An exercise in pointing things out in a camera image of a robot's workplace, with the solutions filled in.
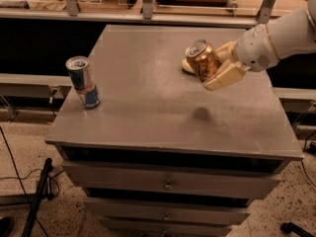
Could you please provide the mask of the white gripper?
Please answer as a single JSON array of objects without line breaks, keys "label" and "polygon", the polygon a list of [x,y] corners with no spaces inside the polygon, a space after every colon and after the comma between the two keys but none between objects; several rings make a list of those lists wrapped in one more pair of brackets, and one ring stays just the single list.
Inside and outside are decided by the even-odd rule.
[{"label": "white gripper", "polygon": [[214,76],[202,83],[208,91],[216,91],[237,83],[250,69],[261,72],[276,66],[279,62],[265,24],[259,24],[246,31],[236,42],[229,41],[215,52],[221,63],[231,63],[221,65]]}]

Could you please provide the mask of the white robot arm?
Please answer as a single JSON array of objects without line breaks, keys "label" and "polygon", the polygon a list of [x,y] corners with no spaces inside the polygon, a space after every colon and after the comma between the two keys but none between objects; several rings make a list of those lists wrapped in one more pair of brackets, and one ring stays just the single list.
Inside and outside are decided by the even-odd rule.
[{"label": "white robot arm", "polygon": [[277,66],[295,54],[316,52],[316,0],[267,24],[258,24],[236,41],[216,50],[221,65],[203,87],[215,91],[240,81],[245,74]]}]

